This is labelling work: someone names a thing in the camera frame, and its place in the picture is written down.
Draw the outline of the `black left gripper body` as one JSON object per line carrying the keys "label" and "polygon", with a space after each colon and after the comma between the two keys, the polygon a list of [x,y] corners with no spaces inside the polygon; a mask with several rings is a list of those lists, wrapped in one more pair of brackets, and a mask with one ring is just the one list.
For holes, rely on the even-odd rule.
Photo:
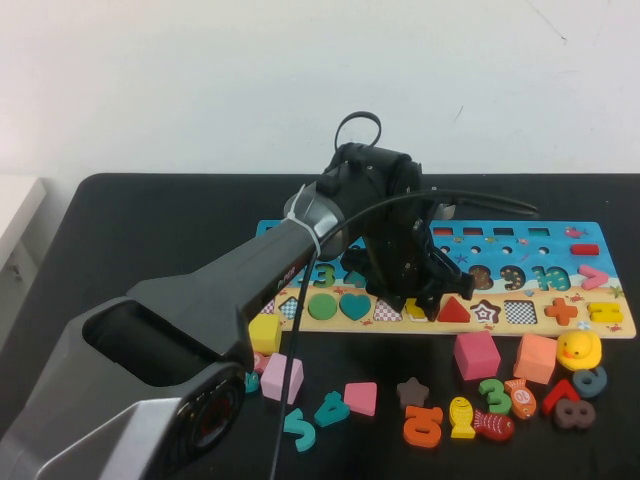
{"label": "black left gripper body", "polygon": [[365,227],[362,248],[344,253],[344,269],[366,281],[367,291],[385,301],[438,301],[445,294],[469,300],[474,277],[434,244],[430,223],[438,200],[408,200],[381,209]]}

